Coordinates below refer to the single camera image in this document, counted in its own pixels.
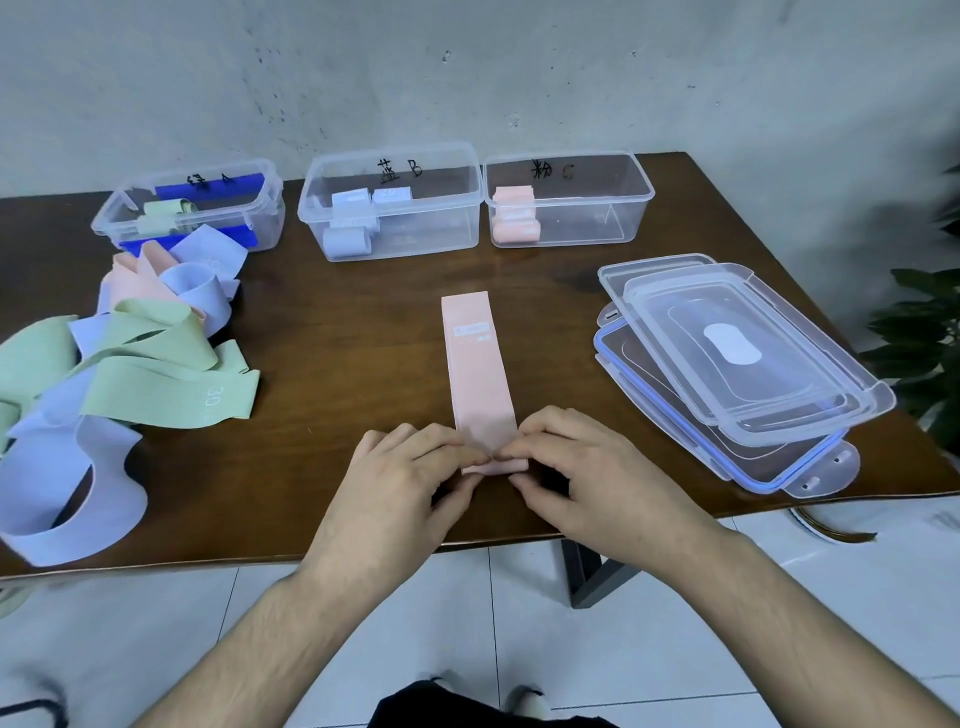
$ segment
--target white wall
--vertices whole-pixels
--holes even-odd
[[[960,162],[956,0],[0,3],[0,195],[466,139],[686,150],[861,342]]]

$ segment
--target left hand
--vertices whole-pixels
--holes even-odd
[[[442,425],[371,430],[353,452],[297,577],[375,607],[410,578],[470,505],[479,473],[461,477],[437,503],[431,498],[461,468],[490,457]]]

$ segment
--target tiled floor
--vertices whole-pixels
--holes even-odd
[[[730,522],[960,709],[960,535],[924,523],[833,546],[783,513]],[[37,590],[0,619],[0,705],[60,685],[78,728],[127,726],[288,567],[90,578]],[[621,725],[776,726],[700,619],[641,574],[570,610],[557,543],[434,556],[349,639],[288,725],[363,725],[377,700],[442,673],[496,705],[544,690],[556,717]],[[0,718],[0,728],[47,725]]]

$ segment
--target finger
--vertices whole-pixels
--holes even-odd
[[[514,473],[508,479],[520,491],[527,508],[564,534],[574,530],[577,520],[576,503],[567,497],[548,491],[528,473]]]
[[[433,490],[461,468],[489,462],[490,456],[484,451],[467,445],[441,445],[414,460],[423,475],[424,488]]]
[[[607,430],[583,412],[575,409],[561,409],[553,404],[547,405],[539,412],[520,423],[517,428],[521,435],[530,435],[535,432],[550,432],[571,440],[593,441],[598,434]]]
[[[360,442],[357,444],[357,447],[353,450],[353,457],[350,458],[350,465],[353,465],[353,463],[355,463],[364,455],[369,455],[373,451],[373,448],[375,448],[386,436],[386,433],[377,432],[375,429],[367,430],[367,432],[364,433],[364,436],[360,438]]]
[[[470,500],[473,498],[473,491],[481,480],[483,475],[480,473],[464,475],[453,490],[434,507],[433,513],[426,522],[427,530],[434,543],[441,544],[453,524],[467,512]]]
[[[417,429],[413,425],[408,425],[407,423],[397,425],[374,449],[377,452],[386,452],[387,450],[395,448],[400,443],[405,442],[408,438],[413,437],[416,432]]]
[[[427,425],[420,432],[415,432],[394,449],[396,454],[416,460],[421,455],[442,445],[462,445],[464,436],[452,427],[444,427],[434,423]]]
[[[581,447],[575,440],[567,440],[547,432],[535,432],[531,435],[520,435],[512,443],[500,448],[496,452],[496,459],[533,458],[567,477],[573,477]]]

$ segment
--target pink resistance band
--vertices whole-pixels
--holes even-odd
[[[470,445],[493,452],[516,437],[516,415],[493,328],[490,298],[487,291],[444,296],[440,308],[454,423]],[[494,460],[463,472],[498,475],[526,469],[526,460]]]

